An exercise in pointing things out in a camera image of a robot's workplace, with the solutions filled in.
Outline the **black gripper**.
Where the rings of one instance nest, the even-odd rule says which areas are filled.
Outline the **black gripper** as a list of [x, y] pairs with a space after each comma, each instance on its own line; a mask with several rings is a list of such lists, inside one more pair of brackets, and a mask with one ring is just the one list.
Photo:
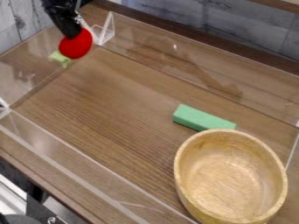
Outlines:
[[68, 39], [73, 39], [81, 31], [77, 9], [81, 0], [40, 0], [45, 13]]

